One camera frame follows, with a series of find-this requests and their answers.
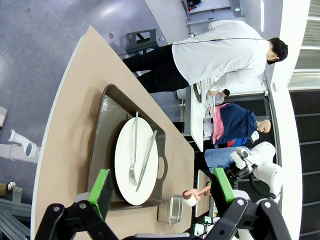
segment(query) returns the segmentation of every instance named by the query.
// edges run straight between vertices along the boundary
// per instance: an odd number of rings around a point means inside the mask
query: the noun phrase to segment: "white long-sleeve shirt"
[[[181,75],[190,85],[213,79],[212,91],[223,91],[262,74],[268,50],[269,42],[239,20],[211,22],[208,32],[172,45],[174,63]]]

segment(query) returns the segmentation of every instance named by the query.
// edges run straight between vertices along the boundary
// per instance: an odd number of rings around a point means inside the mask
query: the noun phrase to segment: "floor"
[[[0,144],[10,130],[41,145],[56,91],[79,38],[92,25],[118,55],[128,45],[126,33],[157,29],[144,0],[25,0],[0,4],[0,106],[8,109]],[[172,121],[179,121],[171,92],[153,98]],[[17,182],[22,201],[31,203],[36,165],[0,159],[0,183]]]

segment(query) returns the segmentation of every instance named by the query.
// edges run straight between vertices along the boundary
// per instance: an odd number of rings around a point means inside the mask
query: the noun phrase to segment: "black hair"
[[[228,89],[225,89],[222,92],[225,94],[225,98],[230,95],[230,91]]]
[[[276,62],[281,62],[285,60],[288,56],[288,45],[281,41],[278,37],[269,39],[269,42],[272,44],[272,52],[278,56],[278,60],[268,60],[268,64],[274,64]]]

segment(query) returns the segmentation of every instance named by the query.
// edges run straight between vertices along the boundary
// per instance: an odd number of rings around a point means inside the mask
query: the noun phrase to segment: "pink object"
[[[215,117],[212,118],[213,120],[213,135],[212,135],[212,142],[213,144],[224,134],[224,123],[221,119],[220,109],[224,106],[228,105],[229,103],[222,104],[215,107]]]
[[[197,190],[195,188],[191,189],[191,190],[188,190],[188,191],[184,191],[182,193],[182,197],[184,199],[189,199],[191,198],[192,195],[195,196],[195,199],[197,201],[199,201],[201,199],[200,195],[203,195],[204,193],[206,193],[207,191],[209,191],[211,189],[211,184],[206,186],[205,188],[202,188],[201,190]]]

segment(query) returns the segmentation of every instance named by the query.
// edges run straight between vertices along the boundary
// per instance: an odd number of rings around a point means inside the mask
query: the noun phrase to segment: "fork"
[[[134,160],[133,164],[129,168],[129,178],[133,186],[137,185],[136,176],[135,176],[135,164],[137,156],[137,136],[138,136],[138,112],[135,113],[135,136],[134,136]]]

